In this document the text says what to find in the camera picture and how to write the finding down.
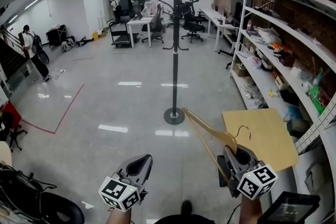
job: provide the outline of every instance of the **person in white shirt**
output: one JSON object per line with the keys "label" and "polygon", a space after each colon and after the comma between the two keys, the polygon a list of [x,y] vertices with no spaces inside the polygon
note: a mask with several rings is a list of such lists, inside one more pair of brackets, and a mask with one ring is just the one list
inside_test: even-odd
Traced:
{"label": "person in white shirt", "polygon": [[116,21],[118,22],[118,25],[120,25],[120,11],[121,11],[120,0],[112,0],[110,5],[112,7]]}
{"label": "person in white shirt", "polygon": [[48,70],[47,66],[44,63],[42,63],[42,61],[38,57],[38,54],[35,54],[32,50],[34,38],[33,38],[33,35],[30,33],[28,25],[25,25],[23,27],[23,32],[22,33],[23,33],[23,38],[24,38],[24,41],[25,41],[23,50],[28,52],[30,59],[32,60],[36,69],[38,70],[38,72],[40,72],[40,74],[42,75],[43,80],[47,81],[47,80],[51,79],[51,76],[49,75],[49,70]]}

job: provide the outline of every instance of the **staircase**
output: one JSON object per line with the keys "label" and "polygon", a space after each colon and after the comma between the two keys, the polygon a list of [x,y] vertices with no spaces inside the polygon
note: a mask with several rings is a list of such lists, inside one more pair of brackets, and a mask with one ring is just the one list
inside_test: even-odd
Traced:
{"label": "staircase", "polygon": [[[16,46],[21,49],[20,41],[17,37],[6,30],[3,30],[2,34],[4,39],[11,43],[13,47]],[[16,52],[10,45],[0,38],[0,63],[8,80],[26,61],[24,55]]]}

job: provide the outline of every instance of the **yellow bucket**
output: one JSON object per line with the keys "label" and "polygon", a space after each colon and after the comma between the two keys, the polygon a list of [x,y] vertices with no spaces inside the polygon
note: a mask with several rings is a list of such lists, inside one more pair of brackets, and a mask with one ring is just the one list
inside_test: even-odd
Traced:
{"label": "yellow bucket", "polygon": [[98,32],[94,32],[93,34],[92,34],[92,37],[93,37],[93,39],[94,40],[98,40]]}

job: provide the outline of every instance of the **shoe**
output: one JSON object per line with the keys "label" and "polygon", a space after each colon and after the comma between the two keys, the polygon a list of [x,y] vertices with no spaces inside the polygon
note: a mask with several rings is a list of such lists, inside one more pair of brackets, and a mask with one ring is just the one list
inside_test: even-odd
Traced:
{"label": "shoe", "polygon": [[181,215],[182,216],[191,216],[191,213],[193,212],[193,205],[189,200],[185,200],[182,203],[181,206]]}

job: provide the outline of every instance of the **person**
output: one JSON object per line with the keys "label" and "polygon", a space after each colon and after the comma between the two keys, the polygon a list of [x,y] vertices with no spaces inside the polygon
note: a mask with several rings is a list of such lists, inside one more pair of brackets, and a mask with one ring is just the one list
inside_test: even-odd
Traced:
{"label": "person", "polygon": [[[239,224],[257,224],[258,218],[262,215],[261,204],[259,199],[250,200],[246,196],[241,197],[242,207],[240,209]],[[130,224],[131,211],[122,212],[120,210],[112,210],[106,224]],[[192,203],[188,200],[181,205],[181,214],[164,217],[155,224],[214,224],[215,222],[200,215],[194,215]]]}
{"label": "person", "polygon": [[120,25],[120,12],[121,12],[121,6],[120,6],[120,0],[112,0],[111,6],[113,10],[114,17],[116,19],[116,22],[118,22],[118,25]]}
{"label": "person", "polygon": [[43,80],[48,81],[49,79],[51,79],[51,76],[49,74],[49,70],[48,70],[47,66],[44,63],[41,62],[40,58],[38,57],[38,54],[35,54],[32,50],[34,36],[30,33],[30,29],[29,29],[28,25],[25,25],[23,27],[22,34],[23,34],[24,41],[25,41],[23,50],[28,52],[30,59],[32,60],[33,64],[35,65],[36,69],[42,75]]}

